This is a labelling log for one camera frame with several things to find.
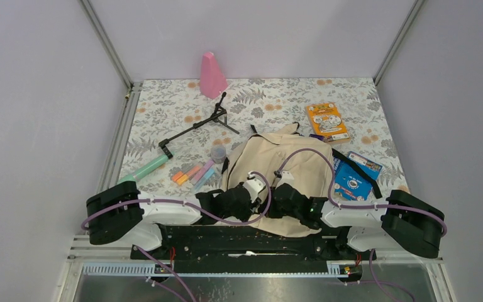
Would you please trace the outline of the cream canvas backpack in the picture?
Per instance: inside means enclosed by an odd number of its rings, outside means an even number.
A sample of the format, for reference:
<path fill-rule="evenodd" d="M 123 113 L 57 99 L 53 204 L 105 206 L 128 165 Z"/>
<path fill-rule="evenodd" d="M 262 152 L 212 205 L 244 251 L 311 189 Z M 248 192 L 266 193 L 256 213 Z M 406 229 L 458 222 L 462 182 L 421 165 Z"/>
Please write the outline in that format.
<path fill-rule="evenodd" d="M 288 184 L 307 198 L 327 198 L 333 193 L 335 171 L 332 167 L 337 152 L 331 145 L 315 138 L 303 137 L 291 124 L 275 133 L 258 133 L 237 146 L 224 162 L 222 190 L 246 181 L 250 172 L 261 173 L 275 189 Z M 273 200 L 267 214 L 259 218 L 252 214 L 251 227 L 280 236 L 299 238 L 319 233 L 323 226 L 380 228 L 385 209 L 367 203 L 366 210 L 347 209 L 344 201 L 323 206 L 323 222 L 314 228 L 301 212 L 287 213 L 286 202 Z"/>

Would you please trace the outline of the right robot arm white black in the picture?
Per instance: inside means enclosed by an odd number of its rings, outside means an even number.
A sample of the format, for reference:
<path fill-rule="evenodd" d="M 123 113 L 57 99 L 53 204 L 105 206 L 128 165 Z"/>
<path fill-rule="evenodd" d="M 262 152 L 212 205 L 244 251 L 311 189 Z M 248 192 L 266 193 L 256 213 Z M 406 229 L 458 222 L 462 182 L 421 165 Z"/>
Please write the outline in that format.
<path fill-rule="evenodd" d="M 385 200 L 335 200 L 300 190 L 289 183 L 273 188 L 259 229 L 283 237 L 331 235 L 321 255 L 331 260 L 366 257 L 372 250 L 403 249 L 426 259 L 438 257 L 447 233 L 445 215 L 413 195 L 393 190 Z"/>

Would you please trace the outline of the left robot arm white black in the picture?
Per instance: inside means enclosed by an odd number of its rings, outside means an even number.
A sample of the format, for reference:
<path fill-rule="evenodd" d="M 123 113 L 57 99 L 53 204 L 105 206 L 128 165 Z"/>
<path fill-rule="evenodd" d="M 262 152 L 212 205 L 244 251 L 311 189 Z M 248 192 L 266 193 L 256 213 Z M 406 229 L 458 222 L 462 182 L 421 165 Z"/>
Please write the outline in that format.
<path fill-rule="evenodd" d="M 136 182 L 125 181 L 86 201 L 87 217 L 81 228 L 92 245 L 124 242 L 161 259 L 170 250 L 162 226 L 245 226 L 264 216 L 258 212 L 260 193 L 267 186 L 253 178 L 231 189 L 200 192 L 186 198 L 142 195 Z"/>

